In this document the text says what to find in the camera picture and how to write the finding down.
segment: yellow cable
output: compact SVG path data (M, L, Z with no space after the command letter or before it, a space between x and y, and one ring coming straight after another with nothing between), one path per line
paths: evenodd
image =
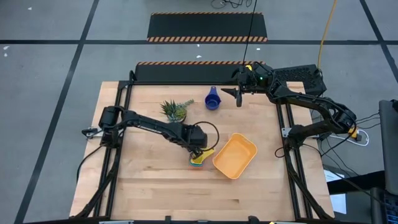
M337 3L337 0L335 0L335 1L333 2L333 7L332 7L332 9L331 9L331 11L330 11L330 15L329 15L328 22L326 23L325 31L323 32L323 36L322 36L322 40L321 40L321 45L319 46L318 68L320 68L320 65L321 65L321 55L322 55L323 41L325 41L326 35L328 34L329 24L330 24L331 18L333 17L333 13L334 13L334 11L335 11L336 3Z

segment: white paper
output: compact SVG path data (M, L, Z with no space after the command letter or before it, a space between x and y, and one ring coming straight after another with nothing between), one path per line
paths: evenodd
M333 181L333 180L340 180L341 177L344 178L343 174L338 174L340 176L339 177L328 170L323 170L323 171L325 173L326 182ZM331 206L333 207L333 211L342 213L342 214L347 214L346 194L331 195L330 200L331 200Z

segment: cable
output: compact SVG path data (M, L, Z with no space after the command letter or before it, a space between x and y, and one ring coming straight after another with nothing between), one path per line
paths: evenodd
M315 150L319 153L319 155L321 155L320 152L319 152L319 150L318 150L317 148L315 148L315 147L313 147L313 146L310 146L310 145L308 145L308 144L303 144L303 146L311 147L312 149L315 149ZM283 158L283 157L285 156L285 155L282 155L282 156L278 156L278 155L277 155L277 152L278 152L279 150L281 150L281 149L283 149L283 147L280 147L280 148L278 148L278 149L275 150L274 155L275 155L276 158Z
M89 153L79 164L78 168L77 168L77 173L76 173L76 183L79 180L79 174L80 174L80 169L81 169L81 165L83 165L83 163L86 161L86 159L88 159L90 156L92 156L94 153L96 153L99 149L101 149L103 147L103 145L100 145L98 148L94 149L94 151L92 151L91 153Z
M282 156L278 156L276 153L279 151L279 150L281 150L281 149L283 149L283 147L280 147L280 148L278 148L277 150L275 150L275 152L274 152L274 155L275 155L275 157L276 158L283 158L285 155L282 155Z
M357 119L356 121L362 121L362 120L364 120L364 119L371 118L371 117L373 117L374 115L377 115L377 114L379 114L379 112L377 112L377 113L374 113L374 114L372 114L371 116L368 116L368 117L366 117L366 118Z
M323 143L323 142L320 142L320 145L321 145L320 150L322 151L322 153L324 153L324 152L323 152L323 149L322 149L322 143ZM351 177L351 176L348 174L347 171L345 171L345 170L343 170L343 168L341 168L341 166L339 165L339 163L337 163L334 159L332 159L328 154L326 154L326 156L327 156L331 161L333 161L333 162L336 164L336 166L337 166L341 171L343 171L348 177Z
M335 172L333 172L333 171L331 171L331 170L329 170L329 171L330 171L332 174L335 174L335 175L337 175L338 177L341 177L340 175L336 174ZM360 192L362 192L362 193L368 195L371 199L373 199L373 200L379 202L381 205L386 206L386 207L389 207L389 206L390 206L390 205L387 205L386 203L382 202L380 199L378 199L378 198L376 198L376 197L373 197L371 194L367 193L365 190L363 190L363 189L362 189L361 187L359 187L358 185L354 184L352 181L350 181L350 180L348 180L348 179L346 179L346 178L341 178L341 180L343 180L343 181L349 183L351 186L353 186L354 188L356 188L358 191L360 191Z
M331 147L330 146L330 143L329 143L329 139L327 139L326 138L326 142L328 143L328 145L329 145L329 147ZM342 158L337 154L337 152L333 149L332 150L335 154L336 154L336 156L337 156L337 158L341 161L341 163L343 163L343 165L347 168L347 169L349 169L351 172L353 172L355 175L359 175L357 172L355 172L352 168L349 168L347 165L346 165L346 163L342 160Z
M217 146L218 141L220 140L220 133L218 132L217 127L216 127L214 124L212 124L212 123L210 123L210 122L208 122L208 121L199 121L199 122L197 122L197 123L195 123L195 124L193 124L193 125L202 124L202 123L212 125L212 126L214 127L214 129L216 129L216 132L217 132L217 141L216 141L216 143L214 144L214 146L211 146L210 148L204 149L204 150L203 150L203 152L206 152L206 151L209 151L210 149L214 149L214 147Z
M248 34L248 39L246 41L246 48L244 49L242 66L244 66L244 60L246 58L246 52L248 51L249 39L250 39L251 29L252 29L252 26L253 26L253 18L254 18L254 12L256 11L256 6L257 6L257 0L254 2L253 13L251 14L249 34Z
M323 153L323 154L321 155L321 157L324 156L324 155L326 155L326 153L330 152L331 150L333 150L333 149L336 148L337 146L341 145L343 142L347 141L347 140L351 137L351 135L347 136L347 138L344 138L344 140L342 140L341 142L337 143L335 146L333 146L333 147L331 147L330 149L328 149L325 153Z
M323 36L322 36L321 44L319 46L319 53L318 53L318 68L320 68L320 65L321 65L321 55L322 55L322 49L323 49L323 41L325 41L326 35L328 34L330 21L331 21L331 18L333 17L333 13L334 13L335 8L336 8L336 3L337 3L337 0L335 0L333 2L333 7L331 8L329 19L328 19L328 22L326 23L325 31L323 31Z
M367 120L364 120L364 121L360 121L360 122L358 122L358 123L356 123L356 124L362 124L362 123L371 121L371 120L373 120L373 119L380 119L380 117L378 117L378 118L371 118L371 119L367 119Z
M362 146L362 147L368 146L369 141L370 141L369 135L366 133L366 131L361 130L361 129L359 129L358 132L362 132L362 133L364 133L364 134L366 135L366 143L365 143L365 144L360 144L360 143L354 142L354 141L352 141L352 140L347 140L347 141L350 142L350 143L353 143L353 144L355 144L355 145L357 145L357 146ZM343 137L340 137L340 136L333 136L333 135L329 135L329 137L331 137L331 138L337 138L337 139L344 139Z
M377 126L377 125L379 125L380 123L378 123L378 124L375 124L375 125L373 125L373 126L370 126L370 127L367 127L367 128L362 128L362 127L359 127L359 128L361 128L361 129L371 129L371 128L373 128L373 127L375 127L375 126Z
M221 5L220 7L215 6L214 2L215 1L219 1L219 4ZM222 9L226 6L226 3L230 3L232 8L236 9L239 6L243 5L243 0L239 0L238 3L236 2L232 2L231 0L212 0L210 5L214 8L214 9ZM252 0L246 0L246 7L250 7L252 4Z

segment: black cable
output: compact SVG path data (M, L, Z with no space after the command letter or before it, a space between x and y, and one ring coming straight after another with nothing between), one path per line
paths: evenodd
M328 138L326 138L326 142L328 143L329 147L331 147ZM352 168L348 167L348 166L345 164L345 162L342 160L342 158L337 154L337 152L336 152L334 149L332 149L332 151L336 154L337 158L341 161L341 163L343 163L343 165L344 165L347 169L349 169L349 170L350 170L351 172L353 172L355 175L359 175L359 174L358 174L357 172L355 172Z
M370 126L370 127L367 127L367 128L362 128L362 127L359 127L359 128L361 128L361 129L371 129L371 128L373 128L373 127L375 127L375 126L377 126L377 125L379 125L380 123L378 123L378 124L375 124L375 125L373 125L373 126Z
M219 1L219 3L221 4L221 7L217 7L214 5L215 1ZM226 6L226 3L230 3L232 8L236 9L239 6L243 5L243 0L239 0L238 3L236 2L232 2L231 0L212 0L210 5L214 8L214 9L222 9ZM252 4L252 0L246 0L246 7L250 7Z
M379 112L377 112L377 113L375 113L375 114L372 114L371 116L368 116L368 117L366 117L366 118L357 119L356 121L362 121L362 120L364 120L364 119L371 118L371 117L373 117L374 115L377 115L377 114L379 114Z
M311 148L315 149L315 150L319 153L319 155L320 155L320 152L319 152L319 150L318 150L317 148L315 148L315 147L313 147L313 146L310 146L310 145L308 145L308 144L303 144L303 146L308 146L308 147L311 147ZM278 155L277 155L277 152L278 152L279 150L281 150L281 149L283 149L283 147L280 147L280 148L278 148L278 149L275 150L274 155L275 155L276 158L283 158L283 157L285 156L285 155L282 155L282 156L278 156Z
M333 172L333 171L331 171L331 170L329 170L329 171L330 171L332 174L335 174L336 176L341 177L340 175L336 174L335 172ZM371 199L373 199L373 200L379 202L381 205L386 206L386 207L390 207L390 205L387 205L386 203L382 202L380 199L378 199L378 198L376 198L376 197L373 197L371 194L367 193L365 190L363 190L361 187L359 187L358 185L356 185L356 184L353 183L352 181L347 180L346 178L341 178L341 180L343 180L343 181L349 183L351 186L353 186L354 188L356 188L358 191L360 191L360 192L362 192L362 193L368 195Z
M285 155L282 155L282 156L278 156L276 153L279 151L279 150L281 150L281 149L283 149L283 147L280 147L280 148L278 148L277 150L275 150L275 152L274 152L274 155L275 155L275 157L276 158L283 158Z
M118 138L120 138L120 136L125 132L126 128L124 128L118 135ZM104 145L100 145L98 148L96 148L94 151L92 151L91 153L89 153L79 164L78 168L77 168L77 173L76 173L76 183L79 180L79 174L80 174L80 169L81 166L83 165L83 163L86 161L86 159L88 159L90 156L92 156L94 153L96 153L99 149L101 149Z
M335 146L333 146L333 147L331 147L330 149L328 149L325 153L323 153L323 154L321 155L321 157L324 156L324 155L326 155L326 154L327 154L328 152L330 152L331 150L334 150L334 148L336 148L337 146L343 144L343 143L344 143L345 141L347 141L352 135L353 135L353 133L349 134L349 135L347 136L347 138L344 138L344 139L341 140L339 143L337 143Z
M253 13L251 14L249 34L248 34L248 39L246 41L246 48L244 49L242 66L244 66L244 60L246 58L246 52L248 51L249 39L250 39L251 29L252 29L252 26L253 26L254 12L256 11L256 6L257 6L257 0L254 2Z
M216 141L216 143L214 144L214 146L211 146L210 148L204 149L204 150L203 150L203 152L206 152L206 151L209 151L210 149L214 149L214 147L217 146L218 141L220 140L220 133L218 132L217 127L216 127L214 124L212 124L212 123L210 123L210 122L208 122L208 121L199 121L199 122L197 122L197 123L195 123L195 124L193 124L193 125L202 124L202 123L212 125L212 126L214 127L214 129L216 129L216 132L217 132L217 141Z
M101 149L103 147L103 145L100 145L98 148L96 148L94 151L92 151L91 153L89 153L79 164L78 168L77 168L77 173L76 173L76 183L79 180L79 174L80 174L80 169L81 169L81 165L83 165L83 163L86 161L87 158L89 158L90 156L92 156L94 153L96 153L99 149Z
M322 153L323 153L322 143L323 143L323 142L320 142L320 145L321 145L320 150L321 150ZM351 176L348 174L347 171L345 171L345 170L343 170L343 169L341 168L341 166L339 165L339 163L337 163L334 159L332 159L328 154L326 154L326 156L327 156L331 161L333 161L333 162L336 164L336 166L337 166L341 171L343 171L348 177L351 177Z
M371 120L373 120L373 119L380 119L380 117L378 117L378 118L371 118L371 119L367 119L367 120L364 120L364 121L360 121L360 122L358 122L358 123L356 123L356 124L362 124L362 123L371 121Z
M340 167L340 165L339 165L334 159L332 159L332 158L331 158L330 156L328 156L328 155L326 155L326 156L329 157L329 159L331 159L331 160L340 168L341 171L345 172L345 173L347 174L348 177L351 177L345 170L343 170L343 169ZM328 170L328 171L331 172L332 174L335 174L335 175L338 176L338 177L341 177L340 175L338 175L337 173L335 173L335 172L333 172L333 171L331 171L331 170ZM368 195L371 199L376 200L376 201L379 202L381 205L388 206L388 205L386 205L384 202L382 202L381 200L379 200L378 198L373 197L371 194L367 193L365 190L363 190L363 189L362 189L361 187L359 187L358 185L354 184L352 181L347 180L346 178L341 178L341 180L343 180L343 181L349 183L351 186L353 186L354 188L356 188L358 191L360 191L360 192L362 192L362 193Z

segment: white cable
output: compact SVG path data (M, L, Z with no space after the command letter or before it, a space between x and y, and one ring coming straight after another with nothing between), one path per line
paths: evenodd
M351 143L353 143L353 144L355 144L355 145L357 145L357 146L367 146L367 145L369 144L369 141L370 141L369 135L366 133L366 131L364 131L364 130L362 130L362 129L359 129L359 130L358 130L358 134L359 134L360 132L363 132L363 133L366 135L366 143L365 143L365 144L360 144L360 143L354 142L354 141L349 140L349 139L347 139L347 141L348 141L348 142L351 142ZM330 135L329 137L338 138L338 139L343 139L343 140L346 139L346 138L343 138L343 137L340 137L340 136L333 136L333 135Z

